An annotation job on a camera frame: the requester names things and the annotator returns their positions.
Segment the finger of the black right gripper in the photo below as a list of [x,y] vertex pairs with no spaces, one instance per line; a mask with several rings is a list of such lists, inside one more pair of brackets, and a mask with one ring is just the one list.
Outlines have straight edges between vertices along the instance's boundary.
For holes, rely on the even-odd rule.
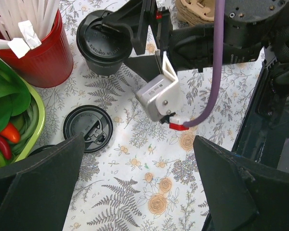
[[149,20],[145,0],[130,0],[117,11],[104,17],[102,24],[130,38],[136,54],[144,54]]

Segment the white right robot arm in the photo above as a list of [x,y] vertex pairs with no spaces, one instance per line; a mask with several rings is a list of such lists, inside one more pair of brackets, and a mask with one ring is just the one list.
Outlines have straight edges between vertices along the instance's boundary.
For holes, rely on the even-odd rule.
[[222,66],[252,62],[265,50],[265,84],[256,110],[262,116],[277,112],[274,96],[289,96],[289,0],[178,0],[176,7],[189,27],[172,29],[167,11],[153,0],[131,0],[102,24],[129,36],[137,54],[144,53],[151,29],[161,55],[177,71],[213,68],[209,100],[196,124],[214,109]]

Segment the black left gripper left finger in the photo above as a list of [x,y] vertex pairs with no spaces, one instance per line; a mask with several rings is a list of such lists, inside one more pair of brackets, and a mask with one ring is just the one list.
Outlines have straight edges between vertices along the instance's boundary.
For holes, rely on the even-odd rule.
[[0,231],[61,231],[84,154],[77,135],[0,168]]

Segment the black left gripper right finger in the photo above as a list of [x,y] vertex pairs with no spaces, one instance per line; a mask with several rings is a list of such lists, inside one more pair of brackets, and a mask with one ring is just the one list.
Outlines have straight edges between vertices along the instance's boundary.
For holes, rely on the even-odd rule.
[[289,173],[196,136],[197,167],[209,206],[204,231],[289,231]]

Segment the black paper coffee cup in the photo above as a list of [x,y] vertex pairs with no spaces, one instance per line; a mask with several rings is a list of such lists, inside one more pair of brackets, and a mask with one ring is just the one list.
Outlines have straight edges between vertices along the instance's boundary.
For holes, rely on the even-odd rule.
[[111,78],[121,68],[124,59],[99,59],[97,56],[87,56],[85,61],[94,77]]

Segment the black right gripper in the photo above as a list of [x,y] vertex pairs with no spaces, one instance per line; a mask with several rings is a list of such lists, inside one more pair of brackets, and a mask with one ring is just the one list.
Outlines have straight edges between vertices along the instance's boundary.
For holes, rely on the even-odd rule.
[[[268,71],[289,71],[289,0],[227,0],[216,10],[223,19],[174,30],[167,10],[159,11],[153,0],[142,2],[146,22],[177,71],[211,67],[215,42],[223,44],[224,65],[252,62],[265,50]],[[145,82],[161,74],[155,55],[130,57],[124,64]]]

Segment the black plastic cup lid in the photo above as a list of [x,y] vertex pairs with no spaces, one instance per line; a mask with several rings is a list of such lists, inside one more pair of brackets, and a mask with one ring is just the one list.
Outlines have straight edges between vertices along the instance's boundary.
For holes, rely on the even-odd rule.
[[116,63],[130,56],[132,45],[129,37],[102,25],[103,18],[111,13],[96,10],[80,22],[76,35],[77,47],[87,61]]

